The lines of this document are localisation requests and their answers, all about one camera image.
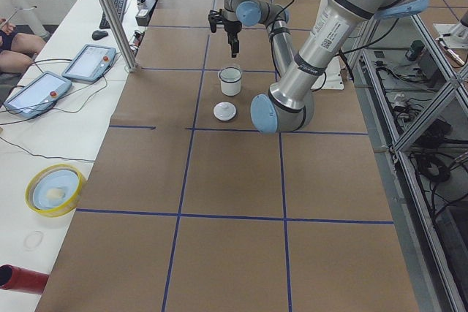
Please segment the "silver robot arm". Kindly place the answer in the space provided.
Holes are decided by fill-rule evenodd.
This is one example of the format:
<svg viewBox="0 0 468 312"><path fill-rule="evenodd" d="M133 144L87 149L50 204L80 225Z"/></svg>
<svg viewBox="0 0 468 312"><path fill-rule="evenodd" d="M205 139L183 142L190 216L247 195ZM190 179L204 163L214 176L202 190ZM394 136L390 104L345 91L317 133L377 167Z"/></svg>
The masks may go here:
<svg viewBox="0 0 468 312"><path fill-rule="evenodd" d="M308 39L294 51L284 7L262 0L224 0L219 12L231 52L239 51L237 34L261 23L268 32L280 79L266 94L253 98L250 115L262 133L291 132L306 126L314 113L312 86L325 74L355 27L367 20L418 14L429 0L327 0Z"/></svg>

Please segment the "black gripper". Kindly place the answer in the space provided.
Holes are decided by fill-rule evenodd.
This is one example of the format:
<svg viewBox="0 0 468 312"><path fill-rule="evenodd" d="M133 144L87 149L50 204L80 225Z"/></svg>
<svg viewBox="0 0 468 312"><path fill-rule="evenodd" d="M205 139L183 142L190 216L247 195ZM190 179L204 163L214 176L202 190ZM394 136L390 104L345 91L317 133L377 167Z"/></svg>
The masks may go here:
<svg viewBox="0 0 468 312"><path fill-rule="evenodd" d="M242 29L241 21L231 21L224 19L224 30L227 33L228 44L230 45L231 57L237 57L239 54L238 33Z"/></svg>

